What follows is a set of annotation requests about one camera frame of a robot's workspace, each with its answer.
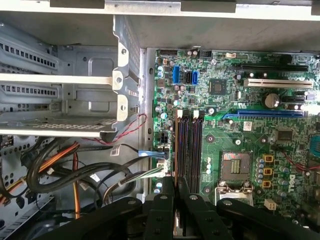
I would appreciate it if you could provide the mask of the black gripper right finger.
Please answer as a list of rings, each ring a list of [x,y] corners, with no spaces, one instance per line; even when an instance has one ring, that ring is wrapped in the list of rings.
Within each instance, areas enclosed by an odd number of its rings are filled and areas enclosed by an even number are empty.
[[[233,198],[216,205],[191,193],[185,178],[179,178],[179,196],[191,225],[202,240],[318,240],[319,233],[293,224]]]

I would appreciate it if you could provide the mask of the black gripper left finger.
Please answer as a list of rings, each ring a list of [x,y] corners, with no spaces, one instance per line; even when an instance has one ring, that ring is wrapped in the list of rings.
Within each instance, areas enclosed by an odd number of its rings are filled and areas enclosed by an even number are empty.
[[[171,240],[174,184],[162,179],[162,192],[142,202],[124,197],[39,236],[40,240]]]

